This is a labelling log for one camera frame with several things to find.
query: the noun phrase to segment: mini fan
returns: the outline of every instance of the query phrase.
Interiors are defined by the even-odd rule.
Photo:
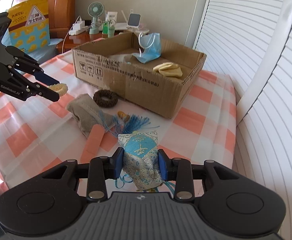
[[[88,14],[93,18],[92,27],[89,30],[89,34],[97,34],[99,32],[100,20],[99,16],[104,12],[104,5],[100,2],[93,2],[88,6]]]

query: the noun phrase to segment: green bottle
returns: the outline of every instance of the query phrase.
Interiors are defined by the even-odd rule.
[[[108,22],[107,21],[104,21],[103,22],[103,31],[102,31],[103,34],[107,34],[108,33]]]

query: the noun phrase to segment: wooden nightstand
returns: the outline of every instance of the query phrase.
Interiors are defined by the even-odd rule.
[[[96,39],[99,38],[108,38],[107,34],[102,34],[101,32],[99,32],[98,34],[89,34],[88,31],[83,32],[81,34],[78,35],[74,35],[74,36],[67,36],[67,38],[65,39],[65,43],[64,43],[64,52],[71,50],[74,47],[77,47],[80,44],[83,44],[85,42],[88,41],[94,41]],[[63,41],[61,41],[60,43],[57,44],[56,48],[58,50],[58,52],[61,54],[62,53],[62,46],[63,46]]]

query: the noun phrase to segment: pink sponge stick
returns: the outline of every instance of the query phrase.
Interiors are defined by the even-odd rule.
[[[92,158],[95,158],[101,145],[105,129],[100,124],[95,124],[89,133],[85,148],[80,157],[80,163],[89,163]]]

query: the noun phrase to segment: cardboard box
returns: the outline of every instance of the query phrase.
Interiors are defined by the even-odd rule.
[[[130,63],[109,59],[110,55],[139,52],[138,37],[123,33],[110,39],[87,42],[72,49],[75,76],[120,97],[172,118],[190,92],[206,55],[172,41],[161,39],[161,57],[146,64],[135,57]],[[180,78],[168,78],[153,67],[164,62],[179,64]]]

